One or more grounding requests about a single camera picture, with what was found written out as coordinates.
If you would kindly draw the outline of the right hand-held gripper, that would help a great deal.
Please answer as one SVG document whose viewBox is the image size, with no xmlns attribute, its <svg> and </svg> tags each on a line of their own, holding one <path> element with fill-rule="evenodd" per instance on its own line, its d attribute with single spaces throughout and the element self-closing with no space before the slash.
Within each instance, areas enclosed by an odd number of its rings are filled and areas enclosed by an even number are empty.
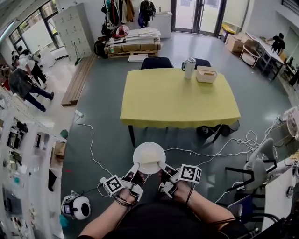
<svg viewBox="0 0 299 239">
<path fill-rule="evenodd" d="M 201 169 L 198 166 L 182 164 L 179 170 L 172 168 L 163 161 L 157 162 L 162 173 L 162 183 L 164 184 L 164 192 L 169 198 L 173 198 L 173 194 L 177 189 L 176 183 L 184 181 L 187 183 L 199 184 Z"/>
</svg>

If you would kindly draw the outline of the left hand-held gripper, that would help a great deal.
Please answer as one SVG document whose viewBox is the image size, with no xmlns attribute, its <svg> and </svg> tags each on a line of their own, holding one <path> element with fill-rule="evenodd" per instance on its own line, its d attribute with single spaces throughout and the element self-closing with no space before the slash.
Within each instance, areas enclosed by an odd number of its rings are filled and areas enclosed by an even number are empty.
<svg viewBox="0 0 299 239">
<path fill-rule="evenodd" d="M 109 197 L 118 203 L 138 203 L 143 195 L 143 185 L 146 182 L 143 174 L 139 172 L 140 163 L 136 162 L 123 177 L 114 175 L 109 179 L 100 179 Z"/>
</svg>

